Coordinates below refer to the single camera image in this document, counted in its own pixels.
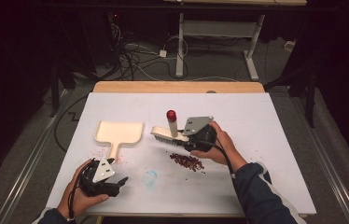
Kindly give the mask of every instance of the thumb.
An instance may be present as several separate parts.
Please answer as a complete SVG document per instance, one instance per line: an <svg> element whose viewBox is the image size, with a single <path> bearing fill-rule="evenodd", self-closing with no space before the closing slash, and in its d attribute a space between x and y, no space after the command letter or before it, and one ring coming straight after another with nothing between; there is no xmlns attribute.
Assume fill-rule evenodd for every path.
<svg viewBox="0 0 349 224"><path fill-rule="evenodd" d="M102 203L108 200L108 195L107 194L100 194L100 195L96 195L93 197L89 197L88 201L86 202L88 204L89 207L96 205L98 203Z"/></svg>
<svg viewBox="0 0 349 224"><path fill-rule="evenodd" d="M190 152L191 156L195 156L195 157L198 157L200 159L207 159L207 155L205 152L202 152L200 150L192 150Z"/></svg>

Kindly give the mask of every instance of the sleeve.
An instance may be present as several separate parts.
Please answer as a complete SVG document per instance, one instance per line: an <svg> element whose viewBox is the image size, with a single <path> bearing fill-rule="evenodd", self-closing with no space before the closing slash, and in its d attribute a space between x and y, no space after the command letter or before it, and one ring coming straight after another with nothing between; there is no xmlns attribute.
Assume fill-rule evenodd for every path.
<svg viewBox="0 0 349 224"><path fill-rule="evenodd" d="M56 208L46 208L32 224L68 224L66 218Z"/></svg>
<svg viewBox="0 0 349 224"><path fill-rule="evenodd" d="M234 187L248 223L306 223L272 186L262 163L248 163L236 171Z"/></svg>

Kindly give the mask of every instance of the dustpan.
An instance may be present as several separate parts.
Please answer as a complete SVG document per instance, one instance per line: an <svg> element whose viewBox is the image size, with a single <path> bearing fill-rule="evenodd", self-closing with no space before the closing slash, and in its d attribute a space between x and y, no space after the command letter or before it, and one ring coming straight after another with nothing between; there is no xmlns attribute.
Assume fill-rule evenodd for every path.
<svg viewBox="0 0 349 224"><path fill-rule="evenodd" d="M135 145L142 138L143 123L141 122L99 122L95 140L100 143L110 143L108 159L117 159L119 148L123 145Z"/></svg>

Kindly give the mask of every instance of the red bottle cap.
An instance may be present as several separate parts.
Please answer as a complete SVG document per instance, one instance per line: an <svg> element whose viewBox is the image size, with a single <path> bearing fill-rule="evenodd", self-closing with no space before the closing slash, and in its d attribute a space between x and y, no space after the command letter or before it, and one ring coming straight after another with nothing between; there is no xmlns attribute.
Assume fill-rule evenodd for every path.
<svg viewBox="0 0 349 224"><path fill-rule="evenodd" d="M166 112L166 118L167 118L170 122L175 122L175 121L177 121L177 117L175 116L175 111L174 111L174 110L168 110L168 112Z"/></svg>

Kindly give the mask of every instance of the blue stain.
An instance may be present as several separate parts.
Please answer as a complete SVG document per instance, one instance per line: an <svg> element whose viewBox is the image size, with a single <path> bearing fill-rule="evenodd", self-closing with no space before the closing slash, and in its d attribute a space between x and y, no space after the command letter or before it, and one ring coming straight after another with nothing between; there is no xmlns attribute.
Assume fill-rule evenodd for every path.
<svg viewBox="0 0 349 224"><path fill-rule="evenodd" d="M150 188L152 188L157 180L157 173L155 171L147 171L143 176L143 182Z"/></svg>

